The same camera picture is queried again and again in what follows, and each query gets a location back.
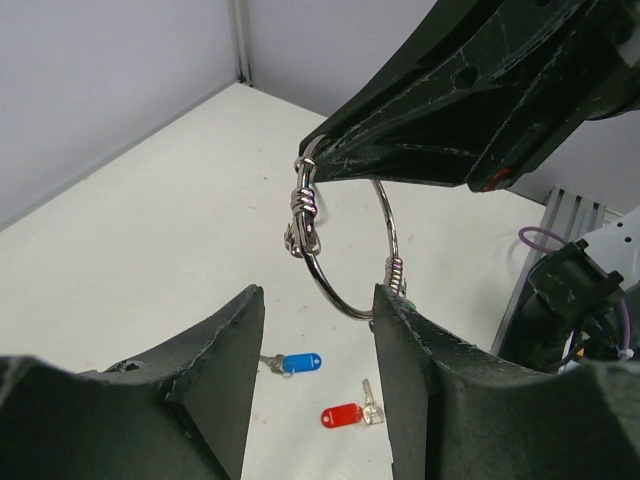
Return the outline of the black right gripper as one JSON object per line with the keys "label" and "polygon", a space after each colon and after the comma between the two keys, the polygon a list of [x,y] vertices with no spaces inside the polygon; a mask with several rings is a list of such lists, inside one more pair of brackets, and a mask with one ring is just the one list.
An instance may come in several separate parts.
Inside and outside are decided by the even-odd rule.
{"label": "black right gripper", "polygon": [[[587,1],[561,29],[482,29],[475,43],[402,96],[435,91],[425,106],[381,109],[387,126],[412,123],[430,145],[486,143],[500,158],[331,158],[321,151],[319,182],[391,180],[475,192],[503,189],[538,168],[584,122],[639,109],[639,3]],[[349,138],[379,138],[368,120]]]}

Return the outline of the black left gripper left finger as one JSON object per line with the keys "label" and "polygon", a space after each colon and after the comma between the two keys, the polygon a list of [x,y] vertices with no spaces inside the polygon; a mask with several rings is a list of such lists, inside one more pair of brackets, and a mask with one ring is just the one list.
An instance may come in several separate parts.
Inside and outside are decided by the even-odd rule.
{"label": "black left gripper left finger", "polygon": [[264,327],[250,285],[106,371],[1,360],[5,479],[238,479]]}

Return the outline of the key with blue tag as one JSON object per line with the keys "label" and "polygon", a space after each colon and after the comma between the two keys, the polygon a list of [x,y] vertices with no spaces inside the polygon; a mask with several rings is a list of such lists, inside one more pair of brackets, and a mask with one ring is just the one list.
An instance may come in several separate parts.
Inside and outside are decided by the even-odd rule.
{"label": "key with blue tag", "polygon": [[322,358],[317,353],[260,355],[259,359],[271,372],[285,378],[298,373],[313,372],[322,366]]}

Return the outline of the metal keyring with clips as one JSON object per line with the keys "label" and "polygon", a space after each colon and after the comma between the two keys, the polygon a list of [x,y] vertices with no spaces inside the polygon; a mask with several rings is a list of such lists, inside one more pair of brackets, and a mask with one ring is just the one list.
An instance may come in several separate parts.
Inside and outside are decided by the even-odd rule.
{"label": "metal keyring with clips", "polygon": [[377,285],[407,299],[405,262],[389,196],[379,180],[320,185],[318,135],[294,161],[285,250],[342,315],[371,325]]}

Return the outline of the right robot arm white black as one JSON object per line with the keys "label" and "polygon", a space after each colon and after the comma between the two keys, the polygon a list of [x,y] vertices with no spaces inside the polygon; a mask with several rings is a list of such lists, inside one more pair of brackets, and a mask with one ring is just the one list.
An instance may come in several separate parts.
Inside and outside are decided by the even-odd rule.
{"label": "right robot arm white black", "polygon": [[[635,1],[438,1],[406,42],[345,105],[300,144],[290,254],[332,304],[352,308],[322,273],[314,184],[367,179],[474,192],[506,189],[541,165],[582,123],[639,107]],[[629,357],[630,332],[603,318],[636,284],[635,218],[572,241],[538,261],[530,295],[507,328],[502,355],[552,371],[564,345]]]}

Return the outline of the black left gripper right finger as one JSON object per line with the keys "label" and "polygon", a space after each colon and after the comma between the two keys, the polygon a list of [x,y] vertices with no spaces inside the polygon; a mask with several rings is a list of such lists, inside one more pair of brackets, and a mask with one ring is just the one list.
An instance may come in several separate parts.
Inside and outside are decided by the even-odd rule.
{"label": "black left gripper right finger", "polygon": [[635,479],[639,366],[544,374],[423,317],[390,288],[373,331],[396,479]]}

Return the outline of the key with red tag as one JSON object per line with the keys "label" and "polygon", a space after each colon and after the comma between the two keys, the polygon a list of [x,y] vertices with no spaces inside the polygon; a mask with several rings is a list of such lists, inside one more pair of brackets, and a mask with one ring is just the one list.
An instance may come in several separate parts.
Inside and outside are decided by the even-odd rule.
{"label": "key with red tag", "polygon": [[327,429],[341,428],[363,422],[367,426],[383,424],[386,421],[384,408],[374,396],[370,380],[362,381],[364,403],[348,403],[326,408],[320,415],[321,424]]}

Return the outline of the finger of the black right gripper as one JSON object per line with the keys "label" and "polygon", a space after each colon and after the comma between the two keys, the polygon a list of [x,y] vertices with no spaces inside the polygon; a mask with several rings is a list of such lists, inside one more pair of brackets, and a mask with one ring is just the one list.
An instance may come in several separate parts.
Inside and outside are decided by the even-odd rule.
{"label": "finger of the black right gripper", "polygon": [[[331,158],[501,158],[503,152],[486,143],[478,151],[465,146],[430,145],[409,123],[387,126],[392,119],[381,109],[396,100],[399,112],[425,106],[435,91],[421,93],[409,100],[402,95],[426,76],[475,43],[479,32],[500,12],[501,1],[438,1],[374,77],[346,104],[332,114],[299,146],[303,153],[316,138],[321,139],[321,151]],[[333,153],[331,148],[353,127],[376,120],[385,127],[379,138],[349,138],[345,146]]]}

